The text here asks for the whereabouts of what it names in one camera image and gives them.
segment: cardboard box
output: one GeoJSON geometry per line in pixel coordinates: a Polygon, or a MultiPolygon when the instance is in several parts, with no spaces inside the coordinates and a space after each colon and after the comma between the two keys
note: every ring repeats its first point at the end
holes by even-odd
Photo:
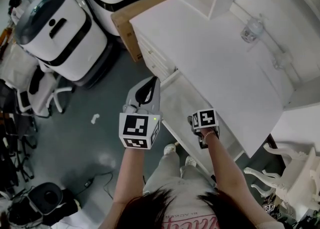
{"type": "Polygon", "coordinates": [[[142,54],[134,29],[129,20],[163,1],[165,0],[139,0],[117,10],[111,15],[112,21],[117,28],[124,45],[135,62],[142,58],[142,54]]]}

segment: white drawer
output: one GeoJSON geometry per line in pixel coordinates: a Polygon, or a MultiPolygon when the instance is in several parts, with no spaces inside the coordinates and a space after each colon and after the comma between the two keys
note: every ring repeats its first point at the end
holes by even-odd
{"type": "Polygon", "coordinates": [[[146,67],[149,68],[149,70],[155,75],[157,76],[161,82],[163,82],[166,78],[169,77],[169,73],[162,70],[156,63],[154,63],[154,61],[150,58],[150,55],[148,54],[148,52],[144,49],[143,46],[139,46],[142,56],[143,56],[143,60],[145,62],[146,67]]]}
{"type": "Polygon", "coordinates": [[[141,34],[139,30],[134,28],[135,36],[138,40],[139,46],[143,46],[148,53],[157,60],[158,63],[163,65],[163,67],[169,72],[171,75],[175,70],[175,65],[170,61],[170,59],[167,59],[163,53],[161,53],[158,49],[155,48],[155,45],[151,44],[150,41],[147,40],[146,37],[141,34]]]}
{"type": "MultiPolygon", "coordinates": [[[[182,147],[191,155],[209,176],[214,174],[208,149],[201,149],[198,138],[192,133],[187,117],[197,110],[211,106],[180,73],[175,71],[161,83],[160,110],[163,125],[170,131],[182,147]]],[[[228,130],[218,115],[220,141],[234,160],[243,153],[243,148],[228,130]]]]}
{"type": "Polygon", "coordinates": [[[151,60],[163,73],[167,74],[168,76],[171,75],[173,73],[170,72],[170,70],[168,69],[168,67],[166,67],[165,64],[163,64],[161,62],[161,60],[159,60],[153,53],[152,50],[148,50],[143,44],[141,44],[140,42],[138,42],[138,45],[140,47],[140,50],[144,50],[144,53],[146,54],[146,57],[151,60]]]}

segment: black cable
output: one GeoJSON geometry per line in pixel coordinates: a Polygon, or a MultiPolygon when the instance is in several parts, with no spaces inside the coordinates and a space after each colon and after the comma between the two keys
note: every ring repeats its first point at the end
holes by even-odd
{"type": "Polygon", "coordinates": [[[96,179],[96,177],[102,177],[102,176],[106,176],[106,175],[111,175],[111,178],[109,179],[109,181],[103,186],[103,190],[109,195],[109,197],[113,200],[114,198],[111,196],[111,194],[109,193],[109,190],[106,189],[106,187],[108,186],[108,184],[111,182],[111,180],[114,178],[114,174],[113,171],[109,171],[106,173],[96,173],[93,175],[93,177],[89,178],[86,183],[84,184],[84,189],[81,190],[80,192],[78,192],[75,197],[77,197],[78,195],[82,194],[84,191],[86,191],[87,189],[89,189],[89,187],[94,183],[94,180],[96,179]]]}
{"type": "Polygon", "coordinates": [[[111,180],[114,178],[114,174],[110,174],[111,177],[109,179],[109,181],[103,186],[103,190],[109,195],[109,197],[113,200],[114,198],[111,196],[111,194],[109,193],[109,190],[108,190],[108,184],[111,182],[111,180]]]}

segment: white ornate chair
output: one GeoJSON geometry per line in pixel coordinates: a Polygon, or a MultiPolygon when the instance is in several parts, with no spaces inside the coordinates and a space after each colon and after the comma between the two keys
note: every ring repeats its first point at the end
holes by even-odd
{"type": "MultiPolygon", "coordinates": [[[[316,156],[315,148],[312,147],[309,154],[306,154],[290,148],[272,149],[267,143],[263,147],[271,154],[291,158],[291,162],[285,168],[282,176],[265,171],[262,174],[249,167],[243,170],[244,173],[254,175],[271,187],[271,190],[275,189],[275,194],[283,200],[284,204],[294,208],[297,221],[305,215],[308,209],[318,211],[320,209],[318,204],[320,201],[320,157],[316,156]]],[[[262,195],[269,193],[259,187],[257,190],[262,195]]]]}

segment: plastic water bottle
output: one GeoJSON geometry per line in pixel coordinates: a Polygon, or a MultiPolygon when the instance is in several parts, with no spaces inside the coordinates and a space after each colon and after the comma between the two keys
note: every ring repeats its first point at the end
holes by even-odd
{"type": "Polygon", "coordinates": [[[247,43],[253,43],[264,32],[261,20],[252,17],[241,32],[242,39],[247,43]]]}

